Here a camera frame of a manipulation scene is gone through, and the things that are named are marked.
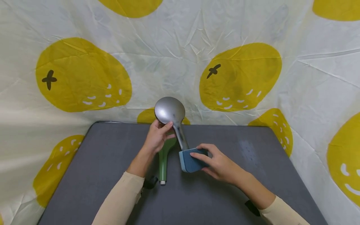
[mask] right hand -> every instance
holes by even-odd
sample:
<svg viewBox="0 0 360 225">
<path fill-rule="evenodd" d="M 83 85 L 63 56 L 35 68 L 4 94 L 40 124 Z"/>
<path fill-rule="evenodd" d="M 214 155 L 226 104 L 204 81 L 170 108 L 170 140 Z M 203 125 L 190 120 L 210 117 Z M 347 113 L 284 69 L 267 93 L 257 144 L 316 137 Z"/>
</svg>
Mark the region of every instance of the right hand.
<svg viewBox="0 0 360 225">
<path fill-rule="evenodd" d="M 237 177 L 245 172 L 213 144 L 200 144 L 196 148 L 206 149 L 212 154 L 212 158 L 210 158 L 203 154 L 195 152 L 190 153 L 192 157 L 204 161 L 210 166 L 202 168 L 202 171 L 216 180 L 236 185 Z"/>
</svg>

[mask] black x mark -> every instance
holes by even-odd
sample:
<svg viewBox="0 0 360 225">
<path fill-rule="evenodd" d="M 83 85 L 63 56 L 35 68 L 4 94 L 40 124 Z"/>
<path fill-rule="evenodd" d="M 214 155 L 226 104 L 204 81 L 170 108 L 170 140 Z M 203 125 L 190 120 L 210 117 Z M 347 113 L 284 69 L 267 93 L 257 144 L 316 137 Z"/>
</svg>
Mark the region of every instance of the black x mark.
<svg viewBox="0 0 360 225">
<path fill-rule="evenodd" d="M 51 82 L 58 81 L 58 79 L 53 77 L 53 74 L 54 74 L 54 71 L 51 69 L 51 70 L 49 70 L 48 75 L 44 79 L 41 80 L 42 82 L 46 82 L 46 85 L 48 86 L 48 90 L 51 89 Z"/>
<path fill-rule="evenodd" d="M 218 65 L 214 66 L 214 68 L 210 68 L 209 69 L 210 73 L 206 79 L 208 79 L 213 74 L 217 74 L 217 69 L 219 69 L 220 66 L 221 66 L 221 64 L 218 64 Z"/>
</svg>

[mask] left hand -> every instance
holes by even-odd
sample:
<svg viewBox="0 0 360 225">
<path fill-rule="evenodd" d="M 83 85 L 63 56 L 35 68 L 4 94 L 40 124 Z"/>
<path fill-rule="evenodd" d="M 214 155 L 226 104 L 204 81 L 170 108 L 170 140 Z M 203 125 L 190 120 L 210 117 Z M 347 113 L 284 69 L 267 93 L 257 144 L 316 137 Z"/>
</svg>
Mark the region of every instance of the left hand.
<svg viewBox="0 0 360 225">
<path fill-rule="evenodd" d="M 164 143 L 167 139 L 175 137 L 175 134 L 168 135 L 168 132 L 171 130 L 171 128 L 172 122 L 162 126 L 158 120 L 155 120 L 150 125 L 148 135 L 146 136 L 145 143 L 141 149 L 154 154 L 158 153 L 164 146 Z"/>
</svg>

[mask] hand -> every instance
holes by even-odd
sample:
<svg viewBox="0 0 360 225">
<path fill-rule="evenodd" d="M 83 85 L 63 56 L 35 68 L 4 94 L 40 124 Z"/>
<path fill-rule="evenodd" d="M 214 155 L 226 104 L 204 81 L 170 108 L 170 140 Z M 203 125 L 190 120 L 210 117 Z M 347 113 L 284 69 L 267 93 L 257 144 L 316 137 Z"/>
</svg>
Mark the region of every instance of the hand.
<svg viewBox="0 0 360 225">
<path fill-rule="evenodd" d="M 271 191 L 264 187 L 251 173 L 246 172 L 213 144 L 201 144 L 197 149 L 206 149 L 212 154 L 212 158 L 206 155 L 192 152 L 190 155 L 210 167 L 202 170 L 216 180 L 227 182 L 239 188 L 260 210 L 268 208 L 276 198 Z"/>
<path fill-rule="evenodd" d="M 168 134 L 171 128 L 172 122 L 162 126 L 158 120 L 155 120 L 150 125 L 148 135 L 141 149 L 154 154 L 158 153 L 167 139 L 175 137 L 175 134 Z"/>
<path fill-rule="evenodd" d="M 224 155 L 213 144 L 201 144 L 197 149 L 206 149 L 212 154 L 212 158 L 192 152 L 190 155 L 201 161 L 207 163 L 210 167 L 205 167 L 202 170 L 219 181 L 224 181 L 232 185 L 237 184 L 238 176 L 246 173 L 240 166 L 234 163 L 226 155 Z"/>
</svg>

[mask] green handle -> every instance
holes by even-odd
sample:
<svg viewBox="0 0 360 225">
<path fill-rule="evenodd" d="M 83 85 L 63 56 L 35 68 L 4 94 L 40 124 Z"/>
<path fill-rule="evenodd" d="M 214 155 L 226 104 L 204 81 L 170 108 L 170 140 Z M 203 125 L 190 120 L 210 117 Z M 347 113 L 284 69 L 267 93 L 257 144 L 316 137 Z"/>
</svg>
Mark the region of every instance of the green handle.
<svg viewBox="0 0 360 225">
<path fill-rule="evenodd" d="M 159 180 L 161 184 L 165 184 L 166 181 L 167 154 L 175 144 L 176 144 L 176 138 L 168 139 L 165 141 L 164 146 L 159 152 Z"/>
</svg>

